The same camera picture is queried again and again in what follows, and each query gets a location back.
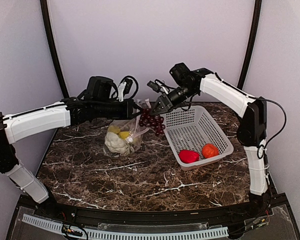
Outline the dark red toy grapes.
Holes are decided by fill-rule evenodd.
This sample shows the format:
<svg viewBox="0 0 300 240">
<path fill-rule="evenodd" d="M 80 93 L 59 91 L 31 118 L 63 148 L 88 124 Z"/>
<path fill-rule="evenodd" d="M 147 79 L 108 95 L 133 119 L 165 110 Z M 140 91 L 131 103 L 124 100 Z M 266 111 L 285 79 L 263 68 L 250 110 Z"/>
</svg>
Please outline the dark red toy grapes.
<svg viewBox="0 0 300 240">
<path fill-rule="evenodd" d="M 150 128 L 155 132 L 156 136 L 163 135 L 166 126 L 164 125 L 164 117 L 161 115 L 150 115 L 150 108 L 143 108 L 138 120 L 140 127 Z"/>
</svg>

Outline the clear zip top bag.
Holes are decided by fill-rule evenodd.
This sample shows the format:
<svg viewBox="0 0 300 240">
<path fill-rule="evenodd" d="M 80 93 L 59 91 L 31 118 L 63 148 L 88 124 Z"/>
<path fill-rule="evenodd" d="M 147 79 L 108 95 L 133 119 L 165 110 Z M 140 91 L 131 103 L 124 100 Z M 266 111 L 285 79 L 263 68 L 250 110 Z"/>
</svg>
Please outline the clear zip top bag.
<svg viewBox="0 0 300 240">
<path fill-rule="evenodd" d="M 149 127 L 140 126 L 141 115 L 129 120 L 114 120 L 108 127 L 103 145 L 107 157 L 126 157 L 141 147 L 143 135 Z"/>
</svg>

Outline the yellow toy corn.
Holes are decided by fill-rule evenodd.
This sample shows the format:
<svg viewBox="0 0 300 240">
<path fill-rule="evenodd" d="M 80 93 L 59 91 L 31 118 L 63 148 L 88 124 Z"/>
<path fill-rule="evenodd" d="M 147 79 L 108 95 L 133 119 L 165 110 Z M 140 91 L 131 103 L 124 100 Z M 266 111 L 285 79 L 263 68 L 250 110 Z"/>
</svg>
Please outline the yellow toy corn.
<svg viewBox="0 0 300 240">
<path fill-rule="evenodd" d="M 116 125 L 110 125 L 107 129 L 108 132 L 111 133 L 115 133 L 115 134 L 119 134 L 121 132 L 120 127 L 116 126 Z"/>
</svg>

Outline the white toy cauliflower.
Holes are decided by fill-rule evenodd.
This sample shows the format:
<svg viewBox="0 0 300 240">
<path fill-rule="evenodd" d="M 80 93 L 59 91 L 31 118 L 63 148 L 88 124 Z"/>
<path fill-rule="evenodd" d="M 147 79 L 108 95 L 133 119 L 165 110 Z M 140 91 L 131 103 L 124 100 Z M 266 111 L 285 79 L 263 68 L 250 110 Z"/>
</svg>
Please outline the white toy cauliflower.
<svg viewBox="0 0 300 240">
<path fill-rule="evenodd" d="M 129 144 L 114 132 L 107 132 L 104 144 L 111 153 L 127 156 L 131 153 Z"/>
</svg>

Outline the red toy bell pepper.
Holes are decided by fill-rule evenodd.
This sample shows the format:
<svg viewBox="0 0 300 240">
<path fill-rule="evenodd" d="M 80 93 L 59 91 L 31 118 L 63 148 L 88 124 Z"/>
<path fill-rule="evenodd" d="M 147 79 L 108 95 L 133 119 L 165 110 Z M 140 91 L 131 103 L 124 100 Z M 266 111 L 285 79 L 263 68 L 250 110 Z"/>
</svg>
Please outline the red toy bell pepper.
<svg viewBox="0 0 300 240">
<path fill-rule="evenodd" d="M 200 155 L 197 152 L 187 149 L 181 150 L 178 154 L 178 157 L 185 164 L 191 164 L 200 159 Z"/>
</svg>

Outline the orange toy pumpkin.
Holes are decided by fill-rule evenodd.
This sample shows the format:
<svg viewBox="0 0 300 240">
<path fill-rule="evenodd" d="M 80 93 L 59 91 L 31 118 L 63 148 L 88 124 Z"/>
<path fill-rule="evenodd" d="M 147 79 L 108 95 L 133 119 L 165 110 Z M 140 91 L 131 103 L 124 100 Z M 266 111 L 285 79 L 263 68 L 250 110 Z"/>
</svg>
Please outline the orange toy pumpkin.
<svg viewBox="0 0 300 240">
<path fill-rule="evenodd" d="M 218 148 L 211 143 L 207 143 L 205 146 L 203 146 L 201 152 L 205 159 L 216 157 L 219 155 Z"/>
</svg>

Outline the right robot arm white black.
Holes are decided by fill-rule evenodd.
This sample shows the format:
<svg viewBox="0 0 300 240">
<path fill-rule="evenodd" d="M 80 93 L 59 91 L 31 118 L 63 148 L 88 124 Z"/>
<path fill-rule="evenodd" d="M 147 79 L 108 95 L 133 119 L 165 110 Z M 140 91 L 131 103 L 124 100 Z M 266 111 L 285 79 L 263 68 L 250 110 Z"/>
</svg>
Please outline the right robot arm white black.
<svg viewBox="0 0 300 240">
<path fill-rule="evenodd" d="M 269 162 L 266 154 L 270 142 L 267 137 L 267 104 L 269 99 L 255 97 L 221 79 L 207 68 L 190 70 L 183 62 L 170 69 L 178 85 L 169 93 L 163 92 L 156 100 L 151 115 L 169 113 L 183 102 L 201 93 L 208 94 L 229 108 L 239 118 L 237 140 L 246 153 L 249 176 L 249 202 L 245 213 L 250 217 L 262 214 L 271 204 Z"/>
</svg>

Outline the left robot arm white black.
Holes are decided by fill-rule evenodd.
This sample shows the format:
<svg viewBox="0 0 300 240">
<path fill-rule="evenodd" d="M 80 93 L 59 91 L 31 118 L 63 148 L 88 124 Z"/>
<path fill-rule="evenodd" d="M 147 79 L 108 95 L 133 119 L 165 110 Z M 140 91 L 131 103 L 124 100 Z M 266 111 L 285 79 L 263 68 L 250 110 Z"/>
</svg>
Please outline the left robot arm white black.
<svg viewBox="0 0 300 240">
<path fill-rule="evenodd" d="M 87 88 L 77 97 L 64 98 L 51 105 L 3 115 L 0 112 L 0 173 L 28 194 L 50 218 L 57 218 L 61 208 L 52 192 L 17 158 L 14 144 L 29 136 L 58 128 L 77 126 L 97 118 L 131 120 L 141 113 L 133 96 L 125 98 L 137 80 L 125 76 L 116 85 L 108 77 L 92 76 Z"/>
</svg>

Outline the white plastic mesh basket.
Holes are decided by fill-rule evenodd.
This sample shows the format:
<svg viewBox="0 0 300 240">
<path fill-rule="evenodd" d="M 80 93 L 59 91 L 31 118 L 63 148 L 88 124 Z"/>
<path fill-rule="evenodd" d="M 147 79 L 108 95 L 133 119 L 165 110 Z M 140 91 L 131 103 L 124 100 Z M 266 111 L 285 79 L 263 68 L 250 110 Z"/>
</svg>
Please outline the white plastic mesh basket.
<svg viewBox="0 0 300 240">
<path fill-rule="evenodd" d="M 162 113 L 161 116 L 164 118 L 164 134 L 183 171 L 218 162 L 234 151 L 226 134 L 209 112 L 200 105 L 192 106 L 188 111 L 178 108 L 169 113 Z M 206 144 L 214 145 L 218 149 L 219 155 L 205 158 L 202 148 Z M 182 150 L 197 152 L 199 159 L 193 163 L 182 162 L 179 158 Z"/>
</svg>

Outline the small circuit board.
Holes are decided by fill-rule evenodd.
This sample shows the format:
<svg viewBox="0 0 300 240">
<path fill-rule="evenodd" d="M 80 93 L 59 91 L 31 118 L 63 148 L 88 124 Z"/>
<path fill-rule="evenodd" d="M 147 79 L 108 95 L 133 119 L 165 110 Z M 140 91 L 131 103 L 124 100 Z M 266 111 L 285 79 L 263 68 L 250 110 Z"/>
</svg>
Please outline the small circuit board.
<svg viewBox="0 0 300 240">
<path fill-rule="evenodd" d="M 73 230 L 71 229 L 71 226 L 66 226 L 63 225 L 61 227 L 61 232 L 66 236 L 66 237 L 82 237 L 83 233 L 78 231 L 78 230 Z"/>
</svg>

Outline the right black frame post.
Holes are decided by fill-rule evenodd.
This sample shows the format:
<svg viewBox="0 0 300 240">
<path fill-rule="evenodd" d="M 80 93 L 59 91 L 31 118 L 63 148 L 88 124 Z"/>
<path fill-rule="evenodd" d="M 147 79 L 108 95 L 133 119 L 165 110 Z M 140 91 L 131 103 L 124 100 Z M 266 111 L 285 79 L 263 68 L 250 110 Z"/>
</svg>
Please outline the right black frame post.
<svg viewBox="0 0 300 240">
<path fill-rule="evenodd" d="M 256 37 L 257 37 L 257 32 L 258 32 L 261 10 L 262 10 L 262 0 L 255 0 L 248 42 L 247 42 L 247 46 L 246 46 L 246 51 L 245 51 L 245 55 L 244 55 L 244 60 L 243 60 L 240 76 L 239 76 L 238 83 L 237 83 L 237 88 L 240 90 L 243 90 L 243 88 L 244 88 L 248 70 L 250 67 L 253 50 L 254 50 L 254 46 L 255 46 L 255 41 L 256 41 Z"/>
</svg>

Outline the black frame post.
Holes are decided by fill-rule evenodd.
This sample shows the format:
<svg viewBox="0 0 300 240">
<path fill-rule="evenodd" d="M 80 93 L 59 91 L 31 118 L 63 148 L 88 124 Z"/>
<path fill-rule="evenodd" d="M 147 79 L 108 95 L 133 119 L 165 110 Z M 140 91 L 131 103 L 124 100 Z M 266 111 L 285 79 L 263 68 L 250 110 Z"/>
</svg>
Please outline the black frame post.
<svg viewBox="0 0 300 240">
<path fill-rule="evenodd" d="M 246 51 L 245 51 L 245 55 L 244 55 L 244 60 L 243 60 L 240 76 L 239 76 L 238 83 L 237 83 L 237 88 L 240 90 L 243 90 L 243 88 L 244 88 L 248 70 L 250 67 L 253 50 L 254 50 L 254 46 L 255 46 L 255 41 L 256 41 L 256 37 L 257 37 L 257 32 L 258 32 L 261 10 L 262 10 L 262 0 L 255 0 L 248 42 L 247 42 L 247 46 L 246 46 Z"/>
<path fill-rule="evenodd" d="M 61 68 L 57 48 L 56 48 L 56 43 L 54 39 L 54 33 L 52 29 L 52 24 L 51 24 L 51 18 L 50 18 L 50 12 L 49 12 L 49 6 L 48 6 L 48 1 L 47 0 L 40 0 L 40 9 L 41 9 L 41 15 L 42 15 L 42 20 L 43 20 L 43 25 L 44 25 L 44 30 L 45 30 L 45 35 L 46 35 L 46 40 L 48 43 L 48 48 L 50 52 L 50 56 L 52 59 L 54 71 L 57 77 L 57 82 L 59 85 L 59 88 L 61 90 L 62 96 L 64 98 L 68 98 L 69 92 L 66 86 L 66 81 L 63 75 L 63 71 Z"/>
</svg>

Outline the left black frame post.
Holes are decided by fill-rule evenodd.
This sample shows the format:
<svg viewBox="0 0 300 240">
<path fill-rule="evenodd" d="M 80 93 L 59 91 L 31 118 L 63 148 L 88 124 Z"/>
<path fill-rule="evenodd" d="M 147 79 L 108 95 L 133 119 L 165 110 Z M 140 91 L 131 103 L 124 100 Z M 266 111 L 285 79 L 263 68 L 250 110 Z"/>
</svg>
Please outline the left black frame post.
<svg viewBox="0 0 300 240">
<path fill-rule="evenodd" d="M 48 43 L 48 48 L 50 52 L 50 56 L 52 59 L 54 71 L 57 77 L 57 82 L 59 85 L 59 88 L 61 90 L 62 96 L 64 98 L 68 98 L 69 92 L 66 86 L 66 81 L 63 75 L 63 71 L 61 68 L 57 48 L 56 48 L 56 43 L 54 39 L 54 33 L 52 29 L 52 24 L 51 24 L 51 18 L 50 18 L 50 12 L 49 12 L 49 6 L 48 6 L 48 1 L 47 0 L 40 0 L 40 9 L 41 9 L 41 15 L 42 15 L 42 20 L 43 20 L 43 25 L 44 25 L 44 30 L 45 30 L 45 35 L 46 35 L 46 40 Z"/>
</svg>

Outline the black front rail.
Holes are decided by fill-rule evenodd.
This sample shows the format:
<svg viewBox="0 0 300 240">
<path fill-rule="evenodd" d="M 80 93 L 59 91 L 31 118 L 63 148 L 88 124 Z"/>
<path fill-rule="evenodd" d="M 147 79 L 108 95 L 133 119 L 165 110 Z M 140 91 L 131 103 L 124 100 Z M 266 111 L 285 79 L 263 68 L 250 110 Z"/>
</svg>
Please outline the black front rail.
<svg viewBox="0 0 300 240">
<path fill-rule="evenodd" d="M 41 216 L 53 217 L 58 220 L 74 223 L 81 226 L 97 226 L 100 223 L 119 225 L 174 225 L 209 223 L 210 225 L 222 224 L 224 226 L 243 225 L 245 220 L 267 216 L 273 213 L 271 208 L 285 203 L 284 194 L 275 195 L 271 206 L 264 206 L 257 210 L 252 209 L 250 202 L 240 204 L 182 211 L 119 211 L 104 210 L 89 207 L 77 207 L 61 203 L 42 205 L 26 197 L 23 203 L 34 209 Z"/>
</svg>

